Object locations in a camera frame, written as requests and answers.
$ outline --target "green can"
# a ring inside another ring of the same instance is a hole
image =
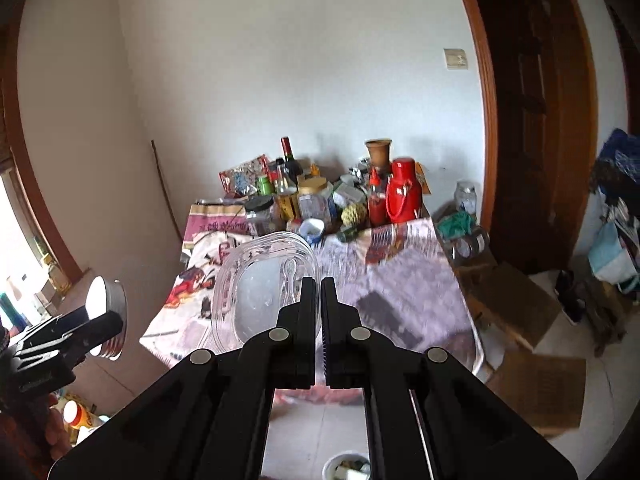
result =
[[[263,196],[272,195],[276,192],[268,176],[261,175],[258,177],[258,192]]]

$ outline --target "cardboard box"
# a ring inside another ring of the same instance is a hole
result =
[[[587,361],[507,351],[487,387],[545,436],[580,427]]]
[[[562,309],[558,300],[507,263],[486,272],[471,286],[467,304],[470,310],[486,311],[492,322],[530,351]]]

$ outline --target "red thermos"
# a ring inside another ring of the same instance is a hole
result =
[[[422,186],[415,177],[415,160],[396,158],[391,163],[391,178],[386,185],[386,212],[394,224],[420,218]]]

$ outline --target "metal rivet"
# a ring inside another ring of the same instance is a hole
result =
[[[429,348],[427,357],[434,363],[443,363],[447,360],[448,354],[442,348],[434,347]]]
[[[189,357],[190,361],[195,365],[205,365],[209,361],[211,361],[211,352],[209,350],[205,350],[204,348],[200,348],[196,350],[191,357]]]
[[[358,341],[364,341],[365,339],[369,339],[371,336],[371,332],[363,326],[357,326],[356,328],[351,330],[351,337],[357,339]]]
[[[274,328],[269,332],[269,339],[273,341],[284,341],[289,337],[289,330],[286,328]]]

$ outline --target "pineapple-shaped object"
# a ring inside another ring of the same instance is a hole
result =
[[[342,223],[346,226],[360,225],[367,218],[367,206],[364,204],[349,204],[342,212]]]

